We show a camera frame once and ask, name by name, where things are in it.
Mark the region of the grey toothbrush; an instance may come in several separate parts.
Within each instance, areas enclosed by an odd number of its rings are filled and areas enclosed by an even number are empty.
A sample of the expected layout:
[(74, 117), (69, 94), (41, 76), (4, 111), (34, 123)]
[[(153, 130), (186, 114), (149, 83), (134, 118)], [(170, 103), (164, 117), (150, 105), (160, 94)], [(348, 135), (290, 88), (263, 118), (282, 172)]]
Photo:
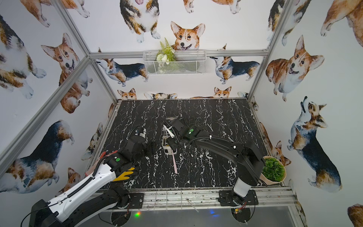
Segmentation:
[(164, 130), (166, 131), (166, 133), (171, 137), (171, 138), (174, 138), (175, 137), (175, 135), (173, 134), (173, 132), (170, 130), (171, 129), (171, 127), (170, 128), (168, 128), (166, 125), (163, 125), (163, 128), (164, 128)]

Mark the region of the white toothbrush holder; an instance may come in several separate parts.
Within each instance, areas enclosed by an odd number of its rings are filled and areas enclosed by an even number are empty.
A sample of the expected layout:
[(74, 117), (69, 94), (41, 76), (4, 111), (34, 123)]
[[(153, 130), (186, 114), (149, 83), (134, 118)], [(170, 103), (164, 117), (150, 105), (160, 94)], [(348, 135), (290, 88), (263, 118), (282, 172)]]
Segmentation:
[(173, 151), (167, 142), (167, 139), (171, 138), (171, 135), (166, 130), (166, 127), (169, 128), (169, 126), (162, 126), (162, 148), (164, 149), (164, 153), (166, 155), (176, 155), (177, 151)]

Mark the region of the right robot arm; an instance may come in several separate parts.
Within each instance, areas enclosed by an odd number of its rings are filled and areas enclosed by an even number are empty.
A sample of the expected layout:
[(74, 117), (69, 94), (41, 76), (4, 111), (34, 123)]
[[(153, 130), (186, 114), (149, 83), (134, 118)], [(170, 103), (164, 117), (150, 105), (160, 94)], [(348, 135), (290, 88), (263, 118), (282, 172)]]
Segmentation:
[(195, 125), (185, 125), (177, 118), (165, 120), (164, 128), (170, 135), (167, 143), (173, 151), (188, 147), (206, 149), (233, 162), (237, 169), (233, 193), (238, 197), (246, 197), (258, 185), (265, 159), (254, 143), (219, 138)]

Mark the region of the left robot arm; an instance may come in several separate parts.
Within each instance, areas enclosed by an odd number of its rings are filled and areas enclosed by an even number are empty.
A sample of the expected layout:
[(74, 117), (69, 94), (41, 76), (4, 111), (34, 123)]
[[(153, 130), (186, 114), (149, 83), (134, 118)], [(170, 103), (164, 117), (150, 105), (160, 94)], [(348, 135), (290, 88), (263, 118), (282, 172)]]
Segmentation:
[(77, 227), (93, 216), (116, 205), (129, 205), (129, 193), (122, 186), (113, 186), (91, 198), (104, 185), (114, 181), (130, 181), (139, 173), (139, 161), (151, 151), (146, 129), (135, 129), (126, 145), (102, 157), (93, 172), (68, 191), (49, 201), (39, 200), (29, 213), (30, 227)]

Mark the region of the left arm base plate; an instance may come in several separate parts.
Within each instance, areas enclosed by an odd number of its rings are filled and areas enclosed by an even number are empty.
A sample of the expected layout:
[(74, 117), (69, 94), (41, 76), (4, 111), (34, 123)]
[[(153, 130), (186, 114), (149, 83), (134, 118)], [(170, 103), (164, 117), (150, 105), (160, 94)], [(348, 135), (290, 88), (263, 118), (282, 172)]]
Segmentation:
[(144, 193), (123, 195), (116, 206), (119, 209), (141, 209), (143, 206), (144, 196)]

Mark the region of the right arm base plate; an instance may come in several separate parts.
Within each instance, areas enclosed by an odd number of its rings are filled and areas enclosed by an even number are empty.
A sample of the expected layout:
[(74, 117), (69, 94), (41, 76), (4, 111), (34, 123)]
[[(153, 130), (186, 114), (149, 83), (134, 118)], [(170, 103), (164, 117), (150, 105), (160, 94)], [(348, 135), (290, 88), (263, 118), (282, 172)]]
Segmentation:
[(259, 204), (255, 190), (249, 190), (245, 197), (239, 196), (233, 190), (221, 190), (218, 193), (217, 200), (221, 206), (231, 207), (242, 206), (244, 204), (252, 206)]

